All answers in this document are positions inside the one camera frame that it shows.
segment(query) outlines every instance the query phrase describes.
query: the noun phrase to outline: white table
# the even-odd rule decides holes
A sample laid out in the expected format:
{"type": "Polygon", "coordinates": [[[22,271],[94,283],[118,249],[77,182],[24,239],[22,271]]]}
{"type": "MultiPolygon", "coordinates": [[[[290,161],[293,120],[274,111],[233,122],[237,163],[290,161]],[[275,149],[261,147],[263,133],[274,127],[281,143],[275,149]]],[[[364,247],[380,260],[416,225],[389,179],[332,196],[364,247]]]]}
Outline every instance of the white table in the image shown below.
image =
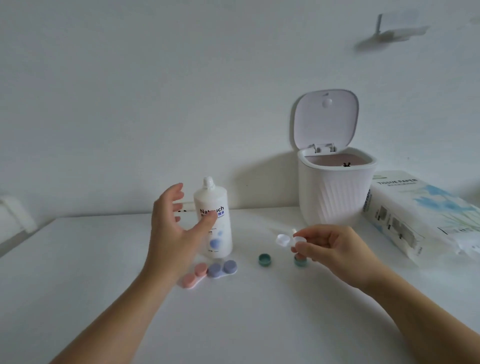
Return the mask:
{"type": "MultiPolygon", "coordinates": [[[[238,272],[193,290],[175,287],[135,363],[413,362],[373,300],[319,264],[295,266],[274,243],[304,226],[297,207],[235,210],[231,219],[238,272]],[[261,253],[272,256],[270,267],[258,265],[261,253]]],[[[182,214],[185,227],[195,221],[182,214]]],[[[419,269],[368,222],[357,231],[395,271],[480,331],[477,266],[452,259],[419,269]]],[[[0,259],[2,363],[51,360],[135,278],[149,232],[150,215],[60,218],[0,259]]]]}

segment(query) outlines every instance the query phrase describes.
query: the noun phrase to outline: lid hinge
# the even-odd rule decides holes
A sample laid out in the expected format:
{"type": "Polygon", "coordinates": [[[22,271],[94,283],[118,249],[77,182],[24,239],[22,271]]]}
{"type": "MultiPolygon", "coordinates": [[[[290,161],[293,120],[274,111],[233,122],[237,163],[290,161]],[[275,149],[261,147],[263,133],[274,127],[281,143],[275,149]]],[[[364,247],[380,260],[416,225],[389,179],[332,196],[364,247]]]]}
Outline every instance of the lid hinge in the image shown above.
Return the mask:
{"type": "Polygon", "coordinates": [[[310,148],[315,149],[315,153],[326,153],[328,151],[330,152],[336,152],[335,145],[333,143],[329,144],[312,144],[310,148]]]}

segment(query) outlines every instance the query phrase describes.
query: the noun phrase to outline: white plastic bottle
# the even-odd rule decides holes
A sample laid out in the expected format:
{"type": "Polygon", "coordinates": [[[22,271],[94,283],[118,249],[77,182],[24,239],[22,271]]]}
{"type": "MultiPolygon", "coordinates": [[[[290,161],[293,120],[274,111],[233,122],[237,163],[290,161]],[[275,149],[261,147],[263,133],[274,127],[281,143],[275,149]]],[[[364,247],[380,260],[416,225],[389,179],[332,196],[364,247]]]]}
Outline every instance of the white plastic bottle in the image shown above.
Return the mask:
{"type": "Polygon", "coordinates": [[[232,252],[232,229],[228,211],[227,190],[215,186],[212,177],[204,178],[204,186],[193,194],[198,220],[214,210],[218,218],[208,232],[203,253],[211,258],[223,258],[232,252]]]}

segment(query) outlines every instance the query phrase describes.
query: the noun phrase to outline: left hand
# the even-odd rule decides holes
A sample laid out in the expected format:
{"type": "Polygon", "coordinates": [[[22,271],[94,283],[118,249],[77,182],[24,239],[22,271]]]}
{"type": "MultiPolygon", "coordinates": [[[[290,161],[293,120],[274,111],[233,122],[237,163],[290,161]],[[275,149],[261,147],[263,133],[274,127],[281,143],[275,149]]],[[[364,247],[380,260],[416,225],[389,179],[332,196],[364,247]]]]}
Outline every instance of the left hand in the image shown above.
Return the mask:
{"type": "Polygon", "coordinates": [[[175,282],[192,263],[204,237],[212,229],[217,213],[210,211],[193,228],[184,230],[178,222],[180,217],[174,211],[181,210],[183,183],[168,188],[155,201],[152,213],[152,233],[144,272],[168,276],[175,282]]]}

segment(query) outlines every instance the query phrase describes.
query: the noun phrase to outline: white trash bin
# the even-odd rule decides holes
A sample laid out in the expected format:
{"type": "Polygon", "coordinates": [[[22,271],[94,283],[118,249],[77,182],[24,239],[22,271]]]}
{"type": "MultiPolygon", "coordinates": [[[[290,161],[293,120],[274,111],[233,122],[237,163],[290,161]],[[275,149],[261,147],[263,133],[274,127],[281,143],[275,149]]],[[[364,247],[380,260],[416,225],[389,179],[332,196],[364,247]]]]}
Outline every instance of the white trash bin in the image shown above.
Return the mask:
{"type": "Polygon", "coordinates": [[[293,135],[299,159],[300,210],[309,225],[355,225],[377,160],[348,147],[359,102],[347,90],[305,94],[295,109],[293,135]]]}

